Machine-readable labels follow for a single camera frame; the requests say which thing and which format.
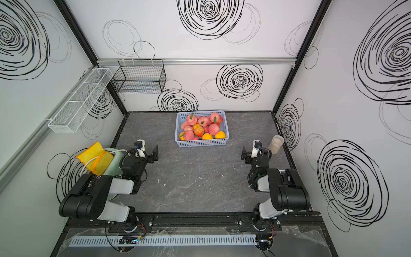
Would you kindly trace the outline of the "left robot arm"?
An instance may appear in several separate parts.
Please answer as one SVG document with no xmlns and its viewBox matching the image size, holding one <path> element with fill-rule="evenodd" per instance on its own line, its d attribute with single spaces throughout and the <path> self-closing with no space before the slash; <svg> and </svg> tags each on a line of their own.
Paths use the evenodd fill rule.
<svg viewBox="0 0 411 257">
<path fill-rule="evenodd" d="M 138 226 L 135 208 L 110 201 L 110 195 L 137 194 L 146 166 L 158 161 L 158 147 L 151 154 L 145 141 L 138 140 L 129 150 L 107 151 L 97 142 L 77 159 L 89 171 L 70 189 L 59 206 L 62 217 L 101 220 Z"/>
</svg>

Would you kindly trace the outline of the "light blue plastic basket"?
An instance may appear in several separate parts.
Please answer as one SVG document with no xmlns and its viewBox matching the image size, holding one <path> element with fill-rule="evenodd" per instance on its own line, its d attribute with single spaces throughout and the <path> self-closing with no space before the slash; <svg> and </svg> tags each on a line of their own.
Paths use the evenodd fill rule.
<svg viewBox="0 0 411 257">
<path fill-rule="evenodd" d="M 226 135 L 224 139 L 208 139 L 208 140 L 190 140 L 190 141 L 183 141 L 179 139 L 179 135 L 183 132 L 183 129 L 181 129 L 181 125 L 186 122 L 186 118 L 191 114 L 191 112 L 178 112 L 177 117 L 176 117 L 176 131 L 175 131 L 175 136 L 174 140 L 177 143 L 179 147 L 200 147 L 200 146 L 220 146 L 220 145 L 226 145 L 229 138 L 229 128 L 227 124 L 227 119 L 225 115 L 225 111 L 223 110 L 216 110 L 216 111 L 194 111 L 193 114 L 195 116 L 209 116 L 213 112 L 216 112 L 220 114 L 223 118 L 223 122 L 220 125 L 220 130 L 223 131 Z"/>
</svg>

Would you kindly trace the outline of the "yellow toast slice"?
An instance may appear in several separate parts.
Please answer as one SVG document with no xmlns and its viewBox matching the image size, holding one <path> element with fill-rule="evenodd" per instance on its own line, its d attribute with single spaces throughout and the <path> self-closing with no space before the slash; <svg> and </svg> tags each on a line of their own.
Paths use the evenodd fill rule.
<svg viewBox="0 0 411 257">
<path fill-rule="evenodd" d="M 111 162 L 113 161 L 114 156 L 110 152 L 103 152 L 101 153 L 94 161 L 92 165 L 92 173 L 98 176 L 103 175 L 108 167 L 110 166 Z"/>
<path fill-rule="evenodd" d="M 98 157 L 105 152 L 104 148 L 99 142 L 94 143 L 91 147 L 81 152 L 76 158 L 86 167 L 88 171 L 93 171 L 93 158 Z"/>
</svg>

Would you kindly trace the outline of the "frosted plastic cup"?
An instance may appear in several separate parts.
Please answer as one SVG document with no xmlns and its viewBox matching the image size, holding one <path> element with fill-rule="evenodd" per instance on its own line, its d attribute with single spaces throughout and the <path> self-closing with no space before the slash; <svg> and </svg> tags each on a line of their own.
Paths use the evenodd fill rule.
<svg viewBox="0 0 411 257">
<path fill-rule="evenodd" d="M 268 146 L 268 150 L 271 151 L 272 155 L 276 155 L 283 146 L 284 142 L 285 139 L 282 136 L 275 135 Z"/>
</svg>

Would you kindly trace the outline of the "pink peach with leaf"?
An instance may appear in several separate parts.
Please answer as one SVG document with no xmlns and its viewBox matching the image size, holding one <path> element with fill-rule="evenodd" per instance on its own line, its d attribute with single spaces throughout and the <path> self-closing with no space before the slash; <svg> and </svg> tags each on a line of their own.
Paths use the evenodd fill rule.
<svg viewBox="0 0 411 257">
<path fill-rule="evenodd" d="M 191 113 L 187 116 L 186 122 L 188 125 L 193 126 L 198 122 L 198 118 L 193 113 Z"/>
</svg>

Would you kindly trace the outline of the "yellow toast slice rear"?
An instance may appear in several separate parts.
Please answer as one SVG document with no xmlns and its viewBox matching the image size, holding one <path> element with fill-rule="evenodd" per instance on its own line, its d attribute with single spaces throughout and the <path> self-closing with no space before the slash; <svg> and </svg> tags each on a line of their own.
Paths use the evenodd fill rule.
<svg viewBox="0 0 411 257">
<path fill-rule="evenodd" d="M 98 157 L 105 152 L 104 148 L 99 142 L 94 143 L 91 147 L 81 152 L 76 158 L 86 167 L 88 171 L 93 171 L 93 158 Z"/>
</svg>

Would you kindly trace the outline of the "mint green toaster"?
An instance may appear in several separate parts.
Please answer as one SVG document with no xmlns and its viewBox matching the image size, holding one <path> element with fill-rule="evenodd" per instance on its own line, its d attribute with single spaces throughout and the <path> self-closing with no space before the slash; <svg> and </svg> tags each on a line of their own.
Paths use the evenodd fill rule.
<svg viewBox="0 0 411 257">
<path fill-rule="evenodd" d="M 114 156 L 114 159 L 113 159 L 110 166 L 108 167 L 108 169 L 106 170 L 106 172 L 103 175 L 108 175 L 108 176 L 120 176 L 120 175 L 122 175 L 123 172 L 122 172 L 122 170 L 119 166 L 120 166 L 120 160 L 125 155 L 126 150 L 124 150 L 124 149 L 114 149 L 114 148 L 104 148 L 104 150 L 107 151 L 107 152 L 112 153 L 113 156 Z"/>
</svg>

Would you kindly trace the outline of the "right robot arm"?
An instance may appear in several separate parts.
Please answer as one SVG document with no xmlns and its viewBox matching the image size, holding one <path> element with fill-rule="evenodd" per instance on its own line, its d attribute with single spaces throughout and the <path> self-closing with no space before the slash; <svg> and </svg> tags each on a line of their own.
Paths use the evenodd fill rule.
<svg viewBox="0 0 411 257">
<path fill-rule="evenodd" d="M 260 145 L 251 151 L 243 147 L 241 159 L 251 165 L 248 186 L 256 192 L 269 193 L 269 199 L 253 209 L 253 223 L 275 220 L 291 212 L 310 210 L 310 197 L 296 169 L 279 170 L 269 167 L 271 150 Z"/>
</svg>

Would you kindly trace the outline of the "yellow toast slice front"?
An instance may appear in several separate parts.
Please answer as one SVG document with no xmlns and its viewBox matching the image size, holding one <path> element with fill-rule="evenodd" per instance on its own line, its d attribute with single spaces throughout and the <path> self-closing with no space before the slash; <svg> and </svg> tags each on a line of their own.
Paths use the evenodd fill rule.
<svg viewBox="0 0 411 257">
<path fill-rule="evenodd" d="M 111 162 L 113 161 L 114 156 L 110 152 L 103 152 L 101 153 L 94 161 L 92 165 L 92 173 L 98 176 L 103 175 L 108 167 L 110 166 Z"/>
</svg>

